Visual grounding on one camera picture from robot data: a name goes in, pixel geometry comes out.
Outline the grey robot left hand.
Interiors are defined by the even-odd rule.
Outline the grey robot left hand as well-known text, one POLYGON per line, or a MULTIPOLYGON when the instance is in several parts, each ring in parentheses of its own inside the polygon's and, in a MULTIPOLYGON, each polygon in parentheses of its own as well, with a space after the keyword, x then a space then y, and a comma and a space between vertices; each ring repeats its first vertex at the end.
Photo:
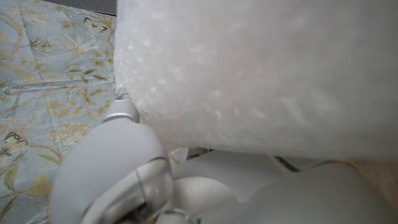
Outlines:
POLYGON ((172 167, 119 89, 101 124, 61 163, 52 223, 396 223, 345 162, 212 151, 172 167))

